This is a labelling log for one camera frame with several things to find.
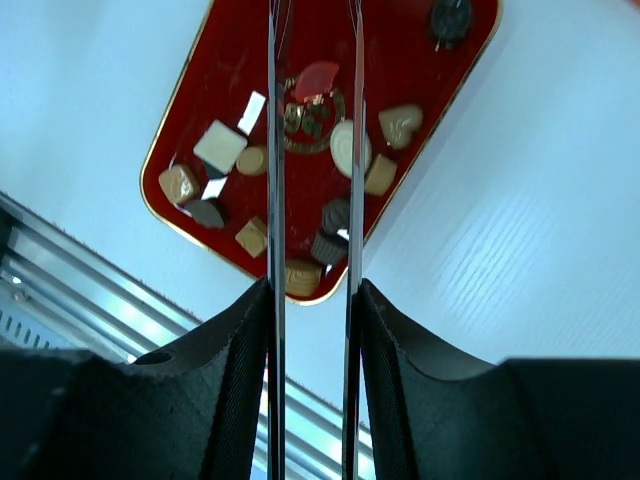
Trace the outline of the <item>white square chocolate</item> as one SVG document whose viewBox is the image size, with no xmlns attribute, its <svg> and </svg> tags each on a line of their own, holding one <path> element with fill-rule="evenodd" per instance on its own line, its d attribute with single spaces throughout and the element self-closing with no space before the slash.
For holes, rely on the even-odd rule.
<svg viewBox="0 0 640 480">
<path fill-rule="evenodd" d="M 206 164 L 228 174 L 248 140 L 220 120 L 214 120 L 193 147 L 193 153 Z"/>
</svg>

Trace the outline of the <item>red chocolate piece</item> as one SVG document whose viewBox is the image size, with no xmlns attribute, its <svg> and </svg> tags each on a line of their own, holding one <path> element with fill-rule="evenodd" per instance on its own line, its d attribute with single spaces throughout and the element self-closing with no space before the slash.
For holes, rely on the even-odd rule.
<svg viewBox="0 0 640 480">
<path fill-rule="evenodd" d="M 329 92 L 339 69 L 337 63 L 325 60 L 313 62 L 305 67 L 295 85 L 296 101 L 307 102 L 313 97 Z"/>
</svg>

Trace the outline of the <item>metal tongs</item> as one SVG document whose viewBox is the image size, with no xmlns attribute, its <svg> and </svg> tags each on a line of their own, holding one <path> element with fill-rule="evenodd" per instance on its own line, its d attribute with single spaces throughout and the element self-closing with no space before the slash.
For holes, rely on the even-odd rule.
<svg viewBox="0 0 640 480">
<path fill-rule="evenodd" d="M 345 326 L 341 467 L 344 479 L 357 479 L 359 448 L 360 340 L 355 314 L 362 283 L 364 173 L 366 160 L 364 99 L 364 21 L 362 3 L 350 1 L 355 23 L 354 125 L 350 194 L 350 239 Z M 285 477 L 285 135 L 284 81 L 291 1 L 268 3 L 267 146 L 268 146 L 268 283 L 274 315 L 268 340 L 268 477 Z"/>
</svg>

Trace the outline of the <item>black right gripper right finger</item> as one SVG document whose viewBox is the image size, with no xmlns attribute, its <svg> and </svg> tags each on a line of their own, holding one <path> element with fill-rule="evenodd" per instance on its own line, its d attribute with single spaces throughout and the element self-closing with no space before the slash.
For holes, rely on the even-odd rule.
<svg viewBox="0 0 640 480">
<path fill-rule="evenodd" d="M 362 361 L 380 479 L 635 479 L 633 359 L 485 362 L 360 290 Z"/>
</svg>

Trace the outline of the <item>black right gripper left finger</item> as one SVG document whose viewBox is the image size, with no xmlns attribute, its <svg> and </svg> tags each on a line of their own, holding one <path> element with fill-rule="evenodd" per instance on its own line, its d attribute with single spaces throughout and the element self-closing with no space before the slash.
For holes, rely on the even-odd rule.
<svg viewBox="0 0 640 480">
<path fill-rule="evenodd" d="M 1 352 L 5 479 L 246 479 L 272 317 L 268 283 L 131 364 Z"/>
</svg>

